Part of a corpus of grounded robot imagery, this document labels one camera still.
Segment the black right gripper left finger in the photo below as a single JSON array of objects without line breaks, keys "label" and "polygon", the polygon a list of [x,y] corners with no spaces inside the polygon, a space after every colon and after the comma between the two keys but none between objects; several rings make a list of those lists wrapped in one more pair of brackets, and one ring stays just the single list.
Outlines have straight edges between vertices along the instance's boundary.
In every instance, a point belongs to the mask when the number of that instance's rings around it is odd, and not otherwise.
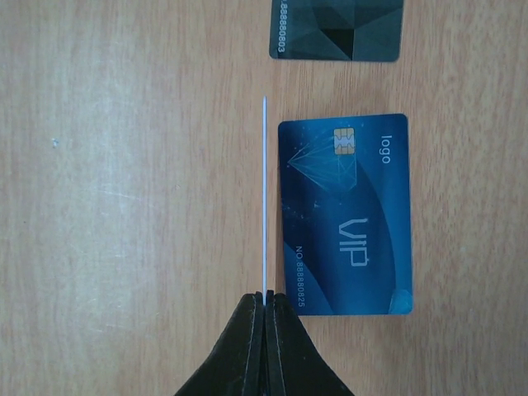
[{"label": "black right gripper left finger", "polygon": [[260,395],[263,298],[245,294],[210,354],[178,395]]}]

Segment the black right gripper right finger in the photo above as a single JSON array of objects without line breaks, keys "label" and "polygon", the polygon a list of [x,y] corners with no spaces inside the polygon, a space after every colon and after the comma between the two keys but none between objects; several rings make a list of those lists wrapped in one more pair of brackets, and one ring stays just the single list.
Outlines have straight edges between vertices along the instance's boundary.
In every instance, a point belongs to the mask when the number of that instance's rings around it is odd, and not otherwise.
[{"label": "black right gripper right finger", "polygon": [[318,353],[290,301],[266,293],[263,390],[265,395],[349,395],[351,391]]}]

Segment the black credit card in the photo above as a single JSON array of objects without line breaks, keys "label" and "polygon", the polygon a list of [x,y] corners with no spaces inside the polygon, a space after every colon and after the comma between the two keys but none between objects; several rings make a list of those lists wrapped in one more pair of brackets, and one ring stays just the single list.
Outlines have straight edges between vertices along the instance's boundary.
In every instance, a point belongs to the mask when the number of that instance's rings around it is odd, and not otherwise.
[{"label": "black credit card", "polygon": [[271,3],[273,59],[394,62],[403,0],[286,0]]}]

